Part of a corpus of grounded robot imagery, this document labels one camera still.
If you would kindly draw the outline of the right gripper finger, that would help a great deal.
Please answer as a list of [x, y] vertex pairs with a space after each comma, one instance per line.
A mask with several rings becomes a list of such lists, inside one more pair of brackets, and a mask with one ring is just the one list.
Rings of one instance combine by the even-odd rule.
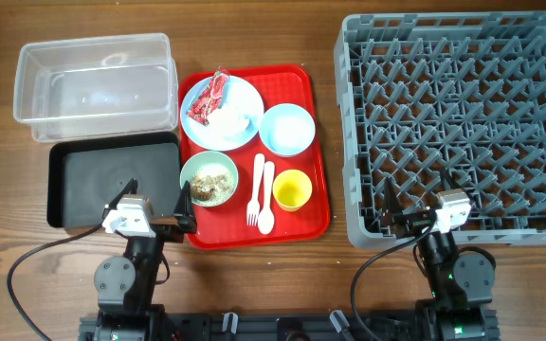
[[394, 191], [393, 182], [390, 177], [385, 179], [384, 183], [384, 209], [382, 215], [383, 223], [401, 223], [403, 217], [403, 208], [401, 207], [397, 195]]
[[440, 180], [443, 188], [440, 192], [441, 195], [465, 194], [464, 189], [458, 185], [447, 170], [440, 171]]

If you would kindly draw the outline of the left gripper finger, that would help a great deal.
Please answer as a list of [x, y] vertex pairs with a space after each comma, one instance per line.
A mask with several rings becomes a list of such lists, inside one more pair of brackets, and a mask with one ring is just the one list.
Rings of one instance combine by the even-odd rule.
[[120, 191], [120, 193], [109, 203], [105, 205], [105, 209], [114, 209], [117, 207], [119, 201], [124, 195], [134, 195], [137, 193], [138, 181], [132, 178], [127, 185]]
[[197, 223], [192, 204], [191, 183], [189, 181], [186, 181], [181, 188], [173, 216], [176, 219], [176, 225], [183, 233], [194, 234], [196, 232]]

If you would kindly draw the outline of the rice and food scraps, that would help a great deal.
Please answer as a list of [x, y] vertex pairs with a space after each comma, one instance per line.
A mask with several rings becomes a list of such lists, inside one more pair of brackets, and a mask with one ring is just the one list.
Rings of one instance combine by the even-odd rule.
[[228, 168], [220, 164], [201, 167], [191, 178], [191, 197], [200, 206], [218, 206], [235, 189], [235, 179]]

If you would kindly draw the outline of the green bowl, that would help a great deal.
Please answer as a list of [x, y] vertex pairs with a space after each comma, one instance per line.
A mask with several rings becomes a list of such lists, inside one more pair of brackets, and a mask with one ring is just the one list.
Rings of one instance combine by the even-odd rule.
[[235, 163], [231, 160], [229, 156], [227, 156], [224, 153], [215, 152], [215, 151], [206, 151], [206, 152], [200, 152], [193, 156], [191, 156], [184, 164], [181, 172], [180, 172], [180, 186], [182, 187], [186, 181], [191, 181], [191, 178], [195, 175], [195, 173], [203, 166], [206, 166], [208, 164], [220, 164], [225, 166], [230, 170], [230, 172], [233, 174], [236, 185], [234, 192], [231, 194], [231, 196], [235, 193], [238, 184], [239, 184], [239, 173], [238, 169], [235, 165]]

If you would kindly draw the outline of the white plastic fork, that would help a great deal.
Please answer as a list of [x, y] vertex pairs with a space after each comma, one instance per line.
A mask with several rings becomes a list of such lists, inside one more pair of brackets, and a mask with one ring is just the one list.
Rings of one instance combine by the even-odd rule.
[[246, 207], [246, 222], [248, 226], [256, 226], [260, 213], [259, 191], [264, 174], [265, 157], [257, 153], [253, 162], [251, 198]]

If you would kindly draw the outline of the white plastic spoon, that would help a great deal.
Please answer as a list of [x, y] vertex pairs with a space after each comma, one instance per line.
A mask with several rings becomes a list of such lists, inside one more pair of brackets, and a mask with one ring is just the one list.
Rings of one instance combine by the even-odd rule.
[[272, 232], [275, 217], [271, 209], [271, 197], [274, 181], [275, 165], [272, 161], [264, 163], [264, 206], [258, 217], [258, 229], [268, 235]]

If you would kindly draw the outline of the red snack wrapper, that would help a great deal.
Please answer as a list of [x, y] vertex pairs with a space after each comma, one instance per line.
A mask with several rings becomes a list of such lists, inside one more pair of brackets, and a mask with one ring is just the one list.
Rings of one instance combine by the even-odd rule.
[[209, 115], [218, 109], [224, 98], [225, 86], [230, 78], [228, 71], [219, 67], [213, 74], [206, 88], [193, 102], [188, 116], [203, 126], [209, 125]]

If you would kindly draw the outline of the yellow cup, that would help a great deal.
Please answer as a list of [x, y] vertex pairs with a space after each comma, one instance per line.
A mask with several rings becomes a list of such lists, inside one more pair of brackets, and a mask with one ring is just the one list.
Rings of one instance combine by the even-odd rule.
[[312, 182], [301, 170], [284, 170], [275, 177], [273, 182], [275, 201], [287, 212], [302, 208], [309, 201], [312, 193]]

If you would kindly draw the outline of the light blue bowl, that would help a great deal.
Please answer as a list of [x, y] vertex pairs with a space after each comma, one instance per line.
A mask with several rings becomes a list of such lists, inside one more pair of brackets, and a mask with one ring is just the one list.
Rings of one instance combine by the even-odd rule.
[[269, 108], [261, 121], [259, 136], [264, 146], [281, 157], [305, 152], [316, 135], [313, 117], [303, 107], [282, 103]]

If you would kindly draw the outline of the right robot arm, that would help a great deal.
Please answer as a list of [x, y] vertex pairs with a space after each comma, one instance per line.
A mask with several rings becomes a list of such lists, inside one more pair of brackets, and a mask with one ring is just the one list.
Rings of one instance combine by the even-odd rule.
[[384, 183], [382, 223], [414, 239], [432, 295], [416, 302], [412, 338], [499, 340], [496, 313], [485, 308], [493, 298], [496, 261], [480, 247], [457, 246], [452, 231], [466, 223], [472, 198], [446, 171], [440, 179], [446, 189], [436, 194], [436, 204], [412, 213], [399, 203], [392, 180]]

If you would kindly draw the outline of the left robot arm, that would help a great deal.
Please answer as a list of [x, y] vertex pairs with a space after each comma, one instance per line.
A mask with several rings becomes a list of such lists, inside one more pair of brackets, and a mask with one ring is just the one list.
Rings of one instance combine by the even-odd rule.
[[137, 194], [133, 178], [105, 206], [105, 231], [127, 240], [122, 256], [104, 260], [95, 273], [99, 314], [93, 326], [81, 323], [81, 340], [179, 340], [181, 332], [166, 315], [165, 308], [152, 303], [166, 242], [181, 243], [196, 232], [191, 201], [191, 184], [181, 186], [173, 214], [165, 223], [153, 221], [148, 197]]

